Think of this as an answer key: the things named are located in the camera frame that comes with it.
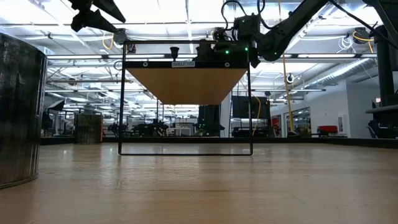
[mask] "warehouse floor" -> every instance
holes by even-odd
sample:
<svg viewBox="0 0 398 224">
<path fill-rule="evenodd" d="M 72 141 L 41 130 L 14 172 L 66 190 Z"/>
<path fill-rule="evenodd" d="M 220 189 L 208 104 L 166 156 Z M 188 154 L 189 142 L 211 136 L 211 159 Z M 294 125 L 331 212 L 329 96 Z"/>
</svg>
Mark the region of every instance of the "warehouse floor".
<svg viewBox="0 0 398 224">
<path fill-rule="evenodd" d="M 248 145 L 125 144 L 152 151 Z M 257 144 L 247 157 L 118 156 L 116 144 L 42 146 L 40 175 L 0 190 L 0 223 L 393 223 L 398 150 Z"/>
</svg>

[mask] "red object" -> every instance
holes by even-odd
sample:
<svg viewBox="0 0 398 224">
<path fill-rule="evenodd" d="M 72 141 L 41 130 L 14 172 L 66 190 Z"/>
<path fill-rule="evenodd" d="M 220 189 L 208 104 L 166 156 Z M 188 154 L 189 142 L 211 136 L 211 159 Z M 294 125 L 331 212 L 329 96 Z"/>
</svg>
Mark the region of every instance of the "red object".
<svg viewBox="0 0 398 224">
<path fill-rule="evenodd" d="M 326 133 L 337 133 L 337 126 L 318 126 L 319 131 Z"/>
</svg>

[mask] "black metal frame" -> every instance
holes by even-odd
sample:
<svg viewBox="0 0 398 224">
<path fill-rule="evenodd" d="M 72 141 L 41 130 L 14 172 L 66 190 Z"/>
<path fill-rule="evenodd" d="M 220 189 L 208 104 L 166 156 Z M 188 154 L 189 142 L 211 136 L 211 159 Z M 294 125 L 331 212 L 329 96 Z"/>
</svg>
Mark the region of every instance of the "black metal frame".
<svg viewBox="0 0 398 224">
<path fill-rule="evenodd" d="M 121 94 L 120 94 L 120 112 L 119 112 L 119 125 L 123 124 L 123 107 L 124 107 L 124 86 L 126 80 L 126 69 L 127 68 L 170 68 L 172 64 L 170 62 L 128 62 L 126 61 L 127 45 L 130 44 L 241 44 L 246 45 L 248 49 L 250 49 L 249 42 L 231 42 L 231 41 L 209 41 L 209 40 L 127 40 L 123 43 L 123 57 L 122 57 L 122 77 L 121 77 Z M 248 70 L 248 98 L 249 98 L 249 129 L 250 133 L 252 133 L 252 117 L 251 117 L 251 81 L 250 81 L 250 63 L 249 63 L 249 54 L 248 59 L 245 62 L 233 62 L 229 63 L 229 67 L 226 67 L 226 62 L 195 62 L 195 67 L 189 69 L 196 68 L 246 68 Z M 194 141 L 198 143 L 208 143 L 208 141 L 201 141 L 201 139 L 205 138 L 195 138 Z M 128 139 L 123 138 L 123 131 L 119 128 L 119 137 L 118 137 L 118 153 L 121 156 L 251 156 L 253 155 L 253 136 L 250 134 L 248 139 L 237 141 L 237 139 L 213 139 L 212 143 L 249 143 L 249 154 L 146 154 L 146 153 L 123 153 L 122 145 L 123 142 Z M 184 138 L 174 138 L 174 143 L 187 143 L 187 139 Z"/>
</svg>

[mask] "yellow cable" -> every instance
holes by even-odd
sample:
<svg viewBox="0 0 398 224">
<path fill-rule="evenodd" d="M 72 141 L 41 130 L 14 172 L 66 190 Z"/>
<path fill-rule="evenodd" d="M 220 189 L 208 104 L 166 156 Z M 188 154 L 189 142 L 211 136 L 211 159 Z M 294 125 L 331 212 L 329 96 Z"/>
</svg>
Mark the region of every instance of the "yellow cable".
<svg viewBox="0 0 398 224">
<path fill-rule="evenodd" d="M 282 22 L 282 8 L 281 5 L 282 2 L 281 0 L 278 0 L 278 5 L 279 5 L 279 20 Z M 290 131 L 293 131 L 293 116 L 292 116 L 292 105 L 290 104 L 290 94 L 289 94 L 289 89 L 287 86 L 287 75 L 286 75 L 286 58 L 285 58 L 285 53 L 282 54 L 283 58 L 283 63 L 284 63 L 284 77 L 285 77 L 285 89 L 286 89 L 286 97 L 287 97 L 287 106 L 289 107 L 289 126 L 290 126 Z"/>
<path fill-rule="evenodd" d="M 111 50 L 111 49 L 112 49 L 112 47 L 113 47 L 113 35 L 114 35 L 114 34 L 112 34 L 111 46 L 108 47 L 108 46 L 105 44 L 105 33 L 104 33 L 104 36 L 103 36 L 103 38 L 102 38 L 102 44 L 104 45 L 104 48 L 106 48 L 106 49 L 108 49 L 108 50 Z"/>
<path fill-rule="evenodd" d="M 371 49 L 371 52 L 372 52 L 372 54 L 373 54 L 374 52 L 373 52 L 373 48 L 372 48 L 371 42 L 368 41 L 368 44 L 369 44 L 369 48 Z"/>
<path fill-rule="evenodd" d="M 353 32 L 353 37 L 355 39 L 362 40 L 362 41 L 373 41 L 373 39 L 363 39 L 363 38 L 357 37 L 357 36 L 355 36 L 356 33 L 357 33 L 356 31 Z"/>
<path fill-rule="evenodd" d="M 247 91 L 249 91 L 248 88 L 246 88 L 246 86 L 242 83 L 241 80 L 239 80 L 239 82 L 241 82 L 242 86 L 243 86 Z M 254 96 L 254 97 L 255 97 L 255 99 L 257 99 L 257 101 L 259 102 L 259 111 L 257 112 L 257 122 L 256 122 L 256 125 L 255 125 L 255 127 L 254 127 L 252 136 L 254 136 L 254 132 L 255 132 L 256 129 L 257 129 L 257 124 L 259 123 L 260 111 L 261 111 L 261 101 L 260 101 L 260 99 L 259 99 L 258 97 L 256 97 L 256 96 Z"/>
</svg>

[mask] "cylindrical tank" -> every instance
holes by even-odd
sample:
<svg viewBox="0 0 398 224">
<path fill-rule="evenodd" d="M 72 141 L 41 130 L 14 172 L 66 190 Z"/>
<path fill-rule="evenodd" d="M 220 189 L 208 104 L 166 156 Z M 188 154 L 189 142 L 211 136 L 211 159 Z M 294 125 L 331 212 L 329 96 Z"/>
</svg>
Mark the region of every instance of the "cylindrical tank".
<svg viewBox="0 0 398 224">
<path fill-rule="evenodd" d="M 99 114 L 76 114 L 75 133 L 76 144 L 101 143 L 102 116 Z"/>
<path fill-rule="evenodd" d="M 0 34 L 0 189 L 37 177 L 47 58 Z"/>
</svg>

